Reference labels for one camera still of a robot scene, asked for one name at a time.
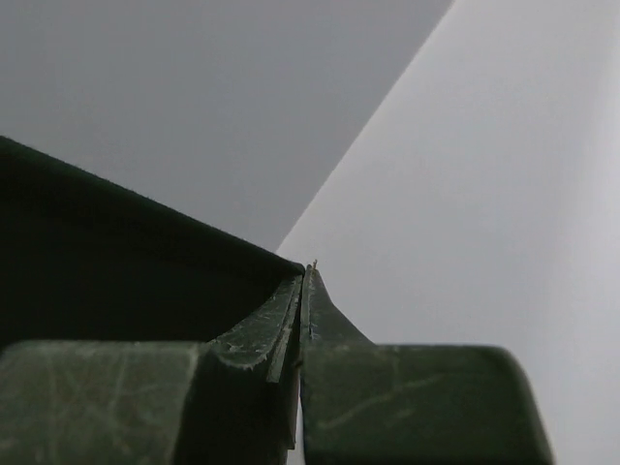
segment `gray wall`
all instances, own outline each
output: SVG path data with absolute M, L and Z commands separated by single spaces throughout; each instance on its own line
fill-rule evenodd
M 275 249 L 447 0 L 4 0 L 0 133 Z
M 455 3 L 280 252 L 377 342 L 508 347 L 618 463 L 620 3 Z

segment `white wall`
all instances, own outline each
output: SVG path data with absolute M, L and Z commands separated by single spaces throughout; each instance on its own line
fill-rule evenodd
M 2 0 L 0 134 L 275 249 L 450 0 Z
M 376 342 L 513 350 L 558 463 L 620 460 L 620 2 L 457 2 L 279 252 Z

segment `light gray background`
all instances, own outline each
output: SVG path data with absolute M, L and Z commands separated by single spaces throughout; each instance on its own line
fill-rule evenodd
M 512 350 L 620 463 L 620 2 L 456 2 L 279 251 L 370 338 Z
M 3 0 L 0 133 L 275 250 L 447 0 Z

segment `dark green plastic object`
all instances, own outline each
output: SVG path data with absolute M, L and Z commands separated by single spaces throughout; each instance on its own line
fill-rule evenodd
M 501 349 L 376 346 L 315 267 L 4 138 L 0 215 L 2 465 L 282 465 L 299 380 L 308 465 L 552 463 Z

